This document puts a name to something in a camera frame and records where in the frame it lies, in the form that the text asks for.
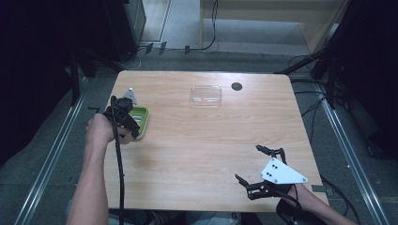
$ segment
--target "person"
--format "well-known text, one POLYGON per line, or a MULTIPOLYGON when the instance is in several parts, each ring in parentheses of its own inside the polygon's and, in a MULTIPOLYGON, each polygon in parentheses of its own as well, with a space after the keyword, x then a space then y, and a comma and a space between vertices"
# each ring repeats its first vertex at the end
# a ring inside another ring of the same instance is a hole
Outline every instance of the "person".
MULTIPOLYGON (((126 144, 132 141, 130 131, 126 128, 119 127, 118 132, 124 138, 119 138, 120 143, 126 144)), ((104 159, 105 152, 109 142, 114 139, 113 127, 108 119, 102 114, 95 114, 95 116, 88 122, 85 135, 85 149, 84 162, 82 173, 79 179, 78 186, 74 192, 72 203, 69 209, 67 224, 84 224, 84 225, 100 225, 108 224, 108 200, 105 190, 104 180, 104 159)), ((296 184, 296 189, 291 188, 288 192, 290 196, 296 198, 296 193, 304 211, 308 211, 327 224, 351 225, 355 224, 348 218, 333 210, 330 206, 318 199, 313 193, 302 184, 296 184)), ((295 206, 293 202, 283 198, 287 203, 295 206)), ((215 219, 200 215, 195 212, 191 218, 195 218, 190 223, 193 224, 209 224, 200 221, 205 218, 205 221, 227 220, 235 222, 231 219, 221 217, 221 220, 216 218, 218 213, 213 214, 215 219)))

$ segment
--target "light wood surface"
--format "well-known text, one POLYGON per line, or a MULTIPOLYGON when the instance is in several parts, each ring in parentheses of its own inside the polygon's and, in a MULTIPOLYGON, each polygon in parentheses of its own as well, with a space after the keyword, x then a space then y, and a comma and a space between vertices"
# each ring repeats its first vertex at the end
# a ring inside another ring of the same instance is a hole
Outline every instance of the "light wood surface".
MULTIPOLYGON (((245 21, 298 23, 311 53, 325 41, 331 27, 346 9, 348 0, 219 0, 217 18, 245 21)), ((200 41, 203 19, 211 19, 214 0, 201 0, 200 41)))
MULTIPOLYGON (((257 144, 286 153, 287 164, 322 185, 290 81, 284 75, 122 71, 112 95, 133 87, 149 109, 144 137, 122 145, 125 207, 135 209, 274 212, 278 198, 250 201, 235 173, 261 182, 270 157, 257 144), (243 89, 234 91, 232 83, 243 89), (218 85, 222 103, 191 103, 194 85, 218 85)), ((115 143, 108 145, 109 206, 119 206, 115 143)), ((325 203, 324 193, 315 193, 325 203)))

